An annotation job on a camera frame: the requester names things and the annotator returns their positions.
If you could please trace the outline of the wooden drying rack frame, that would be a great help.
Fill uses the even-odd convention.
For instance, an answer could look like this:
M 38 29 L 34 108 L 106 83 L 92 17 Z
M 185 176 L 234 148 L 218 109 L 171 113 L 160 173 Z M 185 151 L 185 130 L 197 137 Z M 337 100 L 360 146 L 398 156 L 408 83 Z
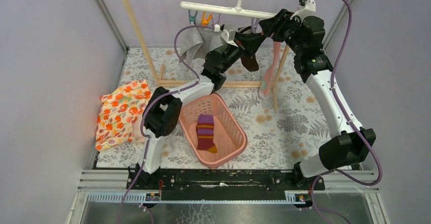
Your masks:
M 126 13 L 129 17 L 129 20 L 131 22 L 131 25 L 135 31 L 135 34 L 137 35 L 141 50 L 146 58 L 146 61 L 149 65 L 149 68 L 152 72 L 152 76 L 156 82 L 157 85 L 160 86 L 167 86 L 167 87 L 175 87 L 175 86 L 182 86 L 184 83 L 181 83 L 180 81 L 170 81 L 170 80 L 163 80 L 163 72 L 165 69 L 165 65 L 162 64 L 161 66 L 161 70 L 160 70 L 160 76 L 159 73 L 157 73 L 155 66 L 153 64 L 153 60 L 150 56 L 148 47 L 147 47 L 147 43 L 144 39 L 144 36 L 140 30 L 138 21 L 136 19 L 136 16 L 134 14 L 132 5 L 130 3 L 129 0 L 122 0 L 122 3 L 125 7 Z M 217 91 L 220 88 L 224 87 L 228 87 L 228 88 L 236 88 L 236 87 L 240 87 L 240 88 L 246 88 L 246 87 L 251 87 L 251 88 L 257 88 L 260 86 L 260 82 L 258 81 L 228 81 L 227 83 L 225 83 L 226 81 L 226 77 L 224 77 L 222 75 L 222 73 L 209 73 L 206 72 L 205 70 L 203 71 L 204 75 L 210 75 L 209 77 L 207 76 L 207 78 L 210 79 L 210 81 L 213 83 L 213 91 Z

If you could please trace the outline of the purple striped sock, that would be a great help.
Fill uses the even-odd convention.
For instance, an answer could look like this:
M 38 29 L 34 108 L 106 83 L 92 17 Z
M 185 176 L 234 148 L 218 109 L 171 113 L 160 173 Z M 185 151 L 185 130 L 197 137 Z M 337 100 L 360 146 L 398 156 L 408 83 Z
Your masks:
M 212 115 L 200 114 L 196 125 L 197 149 L 217 153 L 218 149 L 214 139 L 214 120 Z

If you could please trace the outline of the pink plastic laundry basket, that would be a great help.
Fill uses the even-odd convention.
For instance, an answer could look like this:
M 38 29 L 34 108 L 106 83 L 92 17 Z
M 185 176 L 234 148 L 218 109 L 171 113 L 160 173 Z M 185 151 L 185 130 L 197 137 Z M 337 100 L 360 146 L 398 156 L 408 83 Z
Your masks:
M 205 143 L 198 136 L 198 125 L 212 118 L 212 133 L 206 132 Z M 179 123 L 199 162 L 217 168 L 233 160 L 247 147 L 248 139 L 222 97 L 210 94 L 200 97 L 181 109 Z

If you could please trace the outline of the white plastic clip hanger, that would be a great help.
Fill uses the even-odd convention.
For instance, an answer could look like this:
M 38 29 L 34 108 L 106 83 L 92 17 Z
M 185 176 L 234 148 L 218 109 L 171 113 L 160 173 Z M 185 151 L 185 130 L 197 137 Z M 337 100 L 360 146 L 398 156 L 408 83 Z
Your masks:
M 269 19 L 275 16 L 275 13 L 247 10 L 242 7 L 243 0 L 237 0 L 234 7 L 224 7 L 192 2 L 181 2 L 180 7 L 187 10 L 195 10 L 202 12 L 211 12 L 216 14 L 240 16 L 247 18 Z

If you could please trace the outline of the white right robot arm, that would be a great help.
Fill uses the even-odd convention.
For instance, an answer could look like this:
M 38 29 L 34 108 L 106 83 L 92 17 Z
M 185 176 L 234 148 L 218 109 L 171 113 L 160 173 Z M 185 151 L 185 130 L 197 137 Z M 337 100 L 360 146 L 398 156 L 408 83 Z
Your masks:
M 259 25 L 263 35 L 285 42 L 294 52 L 295 71 L 316 97 L 330 131 L 331 139 L 315 156 L 295 164 L 293 186 L 305 189 L 312 177 L 363 162 L 376 135 L 357 121 L 338 89 L 335 68 L 323 51 L 324 21 L 316 16 L 295 17 L 282 9 Z

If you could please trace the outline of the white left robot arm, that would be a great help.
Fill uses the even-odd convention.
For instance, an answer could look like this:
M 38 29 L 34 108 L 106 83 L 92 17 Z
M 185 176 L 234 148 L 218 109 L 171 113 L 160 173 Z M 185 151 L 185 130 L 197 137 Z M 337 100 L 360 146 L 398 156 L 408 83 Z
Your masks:
M 158 87 L 146 106 L 140 124 L 141 133 L 148 139 L 142 171 L 138 182 L 146 189 L 156 186 L 160 168 L 160 140 L 175 129 L 183 106 L 190 102 L 218 91 L 226 81 L 224 73 L 241 60 L 242 65 L 250 72 L 259 69 L 255 53 L 267 38 L 264 32 L 235 33 L 234 44 L 228 45 L 222 52 L 213 50 L 206 54 L 202 73 L 197 79 L 174 89 Z

